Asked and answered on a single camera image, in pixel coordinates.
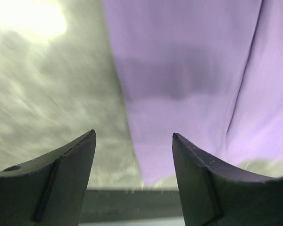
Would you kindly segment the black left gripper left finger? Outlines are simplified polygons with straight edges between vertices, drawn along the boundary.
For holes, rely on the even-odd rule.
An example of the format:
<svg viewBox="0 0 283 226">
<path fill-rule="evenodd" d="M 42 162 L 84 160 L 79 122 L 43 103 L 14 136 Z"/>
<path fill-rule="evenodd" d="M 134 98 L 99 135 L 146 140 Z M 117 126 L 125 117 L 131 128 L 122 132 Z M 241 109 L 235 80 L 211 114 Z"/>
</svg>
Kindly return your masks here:
<svg viewBox="0 0 283 226">
<path fill-rule="evenodd" d="M 91 130 L 0 171 L 0 226 L 76 226 L 95 154 Z"/>
</svg>

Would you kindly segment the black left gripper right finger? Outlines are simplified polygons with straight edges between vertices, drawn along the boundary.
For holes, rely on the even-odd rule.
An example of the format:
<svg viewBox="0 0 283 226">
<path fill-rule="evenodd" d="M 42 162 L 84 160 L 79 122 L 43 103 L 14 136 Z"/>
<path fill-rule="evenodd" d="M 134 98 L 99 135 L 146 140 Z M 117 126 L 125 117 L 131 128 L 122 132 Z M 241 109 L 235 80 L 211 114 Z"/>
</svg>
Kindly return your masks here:
<svg viewBox="0 0 283 226">
<path fill-rule="evenodd" d="M 187 226 L 283 226 L 283 177 L 235 167 L 178 133 L 172 151 Z"/>
</svg>

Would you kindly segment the purple t shirt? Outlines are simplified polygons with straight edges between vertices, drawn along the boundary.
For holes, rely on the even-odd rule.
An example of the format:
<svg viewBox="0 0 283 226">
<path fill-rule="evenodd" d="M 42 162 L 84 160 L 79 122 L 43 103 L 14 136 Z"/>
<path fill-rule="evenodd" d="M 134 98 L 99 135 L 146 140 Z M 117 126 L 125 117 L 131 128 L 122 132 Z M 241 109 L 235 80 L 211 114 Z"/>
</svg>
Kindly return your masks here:
<svg viewBox="0 0 283 226">
<path fill-rule="evenodd" d="M 172 134 L 232 164 L 283 160 L 283 0 L 105 0 L 141 176 Z"/>
</svg>

